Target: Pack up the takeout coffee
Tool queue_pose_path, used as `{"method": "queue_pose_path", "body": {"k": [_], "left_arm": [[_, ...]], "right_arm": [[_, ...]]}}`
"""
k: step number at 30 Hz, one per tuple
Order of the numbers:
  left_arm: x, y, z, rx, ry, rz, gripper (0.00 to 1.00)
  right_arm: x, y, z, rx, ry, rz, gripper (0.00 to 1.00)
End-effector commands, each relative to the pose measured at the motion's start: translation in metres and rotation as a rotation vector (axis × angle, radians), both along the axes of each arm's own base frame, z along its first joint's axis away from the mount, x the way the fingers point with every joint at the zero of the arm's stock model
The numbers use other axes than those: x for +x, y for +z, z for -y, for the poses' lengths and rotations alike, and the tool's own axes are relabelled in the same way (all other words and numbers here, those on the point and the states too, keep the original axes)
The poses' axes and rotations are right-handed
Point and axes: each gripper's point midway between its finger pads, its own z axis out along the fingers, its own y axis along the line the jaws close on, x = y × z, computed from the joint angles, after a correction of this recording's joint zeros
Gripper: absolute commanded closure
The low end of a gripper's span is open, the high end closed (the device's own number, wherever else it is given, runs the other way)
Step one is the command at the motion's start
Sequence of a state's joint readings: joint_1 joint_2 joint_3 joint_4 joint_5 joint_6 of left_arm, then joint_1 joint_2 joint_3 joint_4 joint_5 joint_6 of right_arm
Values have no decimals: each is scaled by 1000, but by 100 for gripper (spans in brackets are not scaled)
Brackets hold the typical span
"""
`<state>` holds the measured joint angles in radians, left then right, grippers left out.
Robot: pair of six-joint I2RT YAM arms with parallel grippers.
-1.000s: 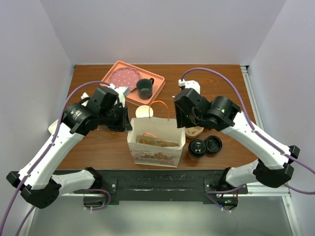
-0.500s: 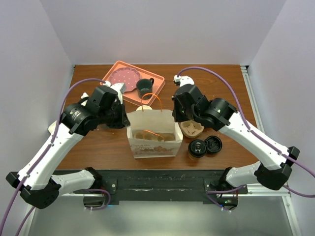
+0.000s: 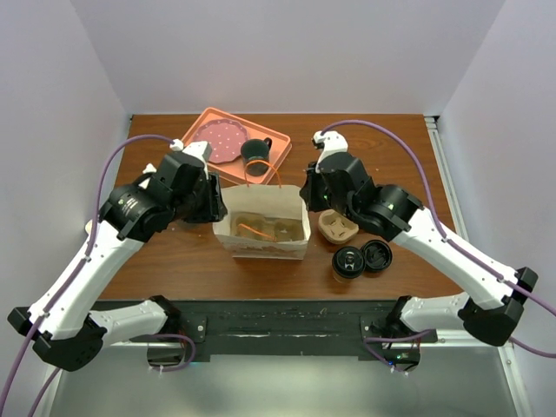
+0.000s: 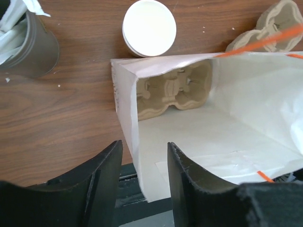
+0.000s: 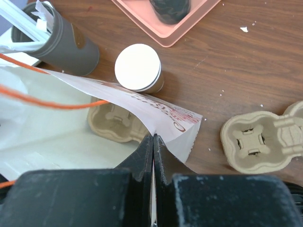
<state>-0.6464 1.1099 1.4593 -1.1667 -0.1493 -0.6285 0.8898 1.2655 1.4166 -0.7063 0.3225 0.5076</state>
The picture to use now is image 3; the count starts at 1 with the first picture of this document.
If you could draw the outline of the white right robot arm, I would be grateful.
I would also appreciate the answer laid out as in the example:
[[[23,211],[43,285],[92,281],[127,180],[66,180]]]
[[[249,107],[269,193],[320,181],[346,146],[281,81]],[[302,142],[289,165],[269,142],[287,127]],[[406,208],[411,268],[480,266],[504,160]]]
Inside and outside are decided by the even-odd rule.
[[[401,297],[382,334],[407,341],[425,330],[465,330],[491,346],[509,341],[524,312],[523,293],[533,290],[537,274],[483,254],[435,223],[432,211],[405,189],[374,184],[361,160],[348,153],[341,134],[317,132],[312,142],[321,154],[308,165],[300,193],[308,210],[336,211],[369,234],[418,255],[462,290],[444,297]]]

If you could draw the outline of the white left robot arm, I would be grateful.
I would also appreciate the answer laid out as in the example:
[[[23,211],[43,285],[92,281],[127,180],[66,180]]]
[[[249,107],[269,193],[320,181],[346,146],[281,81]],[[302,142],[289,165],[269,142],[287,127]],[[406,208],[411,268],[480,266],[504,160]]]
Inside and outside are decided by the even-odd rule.
[[[29,336],[46,363],[74,372],[105,347],[136,337],[174,339],[181,312],[161,295],[126,308],[95,311],[99,295],[119,269],[171,222],[219,222],[227,214],[219,176],[208,170],[206,141],[175,141],[158,168],[109,194],[88,240],[52,287],[28,308],[14,308],[8,321]]]

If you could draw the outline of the cream paper gift bag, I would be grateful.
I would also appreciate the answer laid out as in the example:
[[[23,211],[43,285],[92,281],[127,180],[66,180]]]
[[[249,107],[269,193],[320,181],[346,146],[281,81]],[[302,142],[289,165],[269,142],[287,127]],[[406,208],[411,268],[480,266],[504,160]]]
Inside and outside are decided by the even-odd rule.
[[[222,191],[228,213],[213,224],[219,243],[236,258],[300,261],[311,227],[301,189],[295,185],[245,183]]]

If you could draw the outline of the black plastic cup lid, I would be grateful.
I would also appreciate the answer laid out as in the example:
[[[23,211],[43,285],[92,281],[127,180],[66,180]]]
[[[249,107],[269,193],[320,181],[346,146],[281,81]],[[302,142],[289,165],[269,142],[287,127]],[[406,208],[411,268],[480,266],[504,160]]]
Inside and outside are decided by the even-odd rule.
[[[333,277],[339,282],[348,282],[360,277],[365,267],[363,253],[356,247],[340,248],[332,258]]]

